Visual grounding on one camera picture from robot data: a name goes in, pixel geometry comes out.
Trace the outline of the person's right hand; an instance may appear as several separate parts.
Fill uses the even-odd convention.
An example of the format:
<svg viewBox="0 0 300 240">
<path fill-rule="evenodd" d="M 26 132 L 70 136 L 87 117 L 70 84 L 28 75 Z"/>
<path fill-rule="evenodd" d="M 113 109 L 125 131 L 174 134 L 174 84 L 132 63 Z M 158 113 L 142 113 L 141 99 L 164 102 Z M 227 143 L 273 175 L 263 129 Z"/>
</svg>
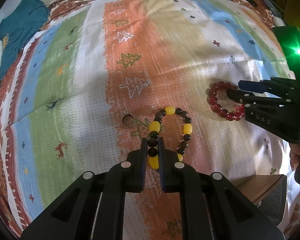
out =
<svg viewBox="0 0 300 240">
<path fill-rule="evenodd" d="M 294 171 L 300 164 L 300 144 L 291 144 L 290 146 L 290 166 Z"/>
</svg>

